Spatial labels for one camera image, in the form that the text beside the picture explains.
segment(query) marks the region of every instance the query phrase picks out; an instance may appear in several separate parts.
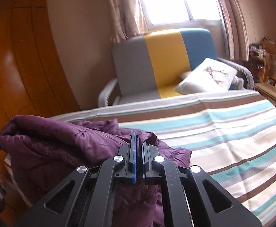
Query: bed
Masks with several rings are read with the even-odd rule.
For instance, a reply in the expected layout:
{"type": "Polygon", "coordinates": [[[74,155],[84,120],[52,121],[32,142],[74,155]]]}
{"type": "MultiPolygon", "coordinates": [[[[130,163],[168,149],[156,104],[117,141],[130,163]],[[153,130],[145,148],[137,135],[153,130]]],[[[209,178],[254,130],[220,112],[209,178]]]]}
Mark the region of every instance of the bed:
{"type": "Polygon", "coordinates": [[[263,226],[276,219],[276,108],[258,92],[198,93],[68,113],[55,120],[118,119],[192,151],[199,165],[263,226]]]}

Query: purple jacket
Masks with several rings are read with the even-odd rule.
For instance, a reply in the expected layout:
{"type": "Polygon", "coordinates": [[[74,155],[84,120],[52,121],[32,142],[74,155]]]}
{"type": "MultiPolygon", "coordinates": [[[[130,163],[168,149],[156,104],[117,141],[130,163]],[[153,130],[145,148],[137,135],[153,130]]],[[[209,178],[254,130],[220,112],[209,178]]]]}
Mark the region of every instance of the purple jacket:
{"type": "MultiPolygon", "coordinates": [[[[2,129],[0,144],[11,155],[18,186],[36,203],[78,166],[99,166],[117,155],[119,147],[130,142],[133,131],[138,134],[138,151],[147,140],[176,165],[189,166],[191,151],[170,148],[151,132],[119,128],[117,120],[72,124],[31,115],[15,116],[2,129]]],[[[134,186],[119,184],[112,226],[164,226],[158,186],[146,186],[141,179],[134,186]]]]}

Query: rattan chair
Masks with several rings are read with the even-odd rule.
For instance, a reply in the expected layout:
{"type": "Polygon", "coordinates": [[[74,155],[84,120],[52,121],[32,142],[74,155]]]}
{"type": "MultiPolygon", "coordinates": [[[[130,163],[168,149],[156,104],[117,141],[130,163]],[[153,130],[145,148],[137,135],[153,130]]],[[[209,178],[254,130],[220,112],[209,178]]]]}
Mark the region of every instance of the rattan chair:
{"type": "Polygon", "coordinates": [[[276,56],[266,54],[264,61],[263,77],[261,83],[255,84],[255,90],[265,97],[276,102],[276,56]]]}

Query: wall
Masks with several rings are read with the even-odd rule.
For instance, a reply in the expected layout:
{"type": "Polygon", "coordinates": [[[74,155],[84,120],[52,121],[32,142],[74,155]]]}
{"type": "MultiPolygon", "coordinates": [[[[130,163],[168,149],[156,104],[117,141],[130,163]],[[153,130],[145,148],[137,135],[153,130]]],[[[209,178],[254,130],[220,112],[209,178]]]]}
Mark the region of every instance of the wall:
{"type": "Polygon", "coordinates": [[[249,42],[268,35],[276,43],[276,0],[239,0],[246,20],[249,42]]]}
{"type": "Polygon", "coordinates": [[[54,41],[69,85],[82,110],[115,77],[110,55],[108,0],[47,0],[54,41]]]}

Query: wooden cabinet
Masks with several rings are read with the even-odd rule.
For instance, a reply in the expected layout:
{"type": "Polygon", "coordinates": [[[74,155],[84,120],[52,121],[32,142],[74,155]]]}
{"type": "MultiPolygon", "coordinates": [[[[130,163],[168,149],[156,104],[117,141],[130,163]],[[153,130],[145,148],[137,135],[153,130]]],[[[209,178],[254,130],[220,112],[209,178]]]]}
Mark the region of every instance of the wooden cabinet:
{"type": "MultiPolygon", "coordinates": [[[[15,115],[43,117],[79,111],[57,54],[46,0],[0,1],[0,130],[15,115]]],[[[7,206],[1,214],[11,226],[26,209],[4,169],[7,206]]]]}

